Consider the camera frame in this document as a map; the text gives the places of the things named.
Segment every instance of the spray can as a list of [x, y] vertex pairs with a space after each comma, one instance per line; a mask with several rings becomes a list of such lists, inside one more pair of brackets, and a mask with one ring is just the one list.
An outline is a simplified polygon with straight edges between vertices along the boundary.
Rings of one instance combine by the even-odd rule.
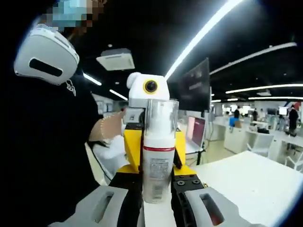
[[165, 201], [173, 167], [178, 101], [148, 100], [143, 138], [143, 200]]

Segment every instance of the black screw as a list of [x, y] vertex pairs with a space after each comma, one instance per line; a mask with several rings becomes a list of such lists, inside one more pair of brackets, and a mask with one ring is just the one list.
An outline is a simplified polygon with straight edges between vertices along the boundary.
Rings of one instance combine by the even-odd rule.
[[183, 185], [185, 185], [185, 182], [184, 182], [184, 181], [178, 181], [178, 182], [177, 182], [177, 185], [183, 186]]
[[192, 182], [193, 182], [193, 184], [200, 184], [199, 180], [193, 180]]

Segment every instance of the white chair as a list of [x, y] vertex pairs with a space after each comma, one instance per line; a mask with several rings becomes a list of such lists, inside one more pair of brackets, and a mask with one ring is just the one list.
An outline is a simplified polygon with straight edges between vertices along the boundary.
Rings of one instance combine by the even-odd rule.
[[256, 141], [253, 145], [253, 147], [251, 147], [248, 143], [247, 143], [247, 148], [249, 151], [256, 153], [256, 154], [260, 154], [262, 156], [268, 156], [268, 151], [269, 151], [269, 147], [271, 144], [271, 141], [273, 140], [274, 135], [270, 135], [270, 134], [265, 134], [265, 135], [261, 135], [258, 134]]
[[287, 165], [287, 162], [290, 161], [294, 165], [294, 170], [297, 170], [301, 173], [303, 173], [303, 152], [299, 152], [300, 155], [296, 157], [296, 155], [293, 156], [286, 156], [285, 157], [285, 166]]

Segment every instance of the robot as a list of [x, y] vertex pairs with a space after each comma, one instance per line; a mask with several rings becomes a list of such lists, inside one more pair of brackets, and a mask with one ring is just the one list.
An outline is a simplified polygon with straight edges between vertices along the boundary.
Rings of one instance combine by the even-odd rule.
[[[51, 227], [142, 227], [143, 130], [148, 99], [169, 100], [164, 77], [132, 73], [128, 80], [129, 109], [124, 122], [125, 150], [130, 164], [118, 170], [109, 186], [100, 186], [79, 202], [76, 212]], [[185, 165], [185, 136], [176, 130], [171, 171], [171, 208], [178, 227], [261, 227], [239, 216], [238, 208], [215, 189], [202, 183]]]

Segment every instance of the black ceiling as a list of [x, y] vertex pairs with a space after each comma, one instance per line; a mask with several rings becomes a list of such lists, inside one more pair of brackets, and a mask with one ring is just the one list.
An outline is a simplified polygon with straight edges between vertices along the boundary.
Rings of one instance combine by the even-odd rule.
[[[75, 40], [83, 70], [102, 82], [102, 86], [90, 83], [90, 89], [101, 96], [120, 100], [109, 89], [127, 97], [126, 80], [131, 72], [165, 75], [190, 40], [225, 2], [109, 0], [105, 13], [87, 34]], [[298, 3], [293, 4], [291, 0], [244, 0], [198, 43], [169, 82], [176, 81], [206, 57], [213, 71], [270, 45], [297, 42], [297, 47], [270, 52], [211, 75], [211, 86], [215, 93], [213, 99], [246, 99], [256, 96], [256, 92], [226, 95], [225, 91], [302, 83], [302, 20], [299, 15]], [[108, 44], [112, 44], [112, 48], [131, 50], [135, 70], [106, 71], [95, 58], [110, 49]], [[302, 90], [279, 88], [271, 92], [273, 96], [303, 96]]]

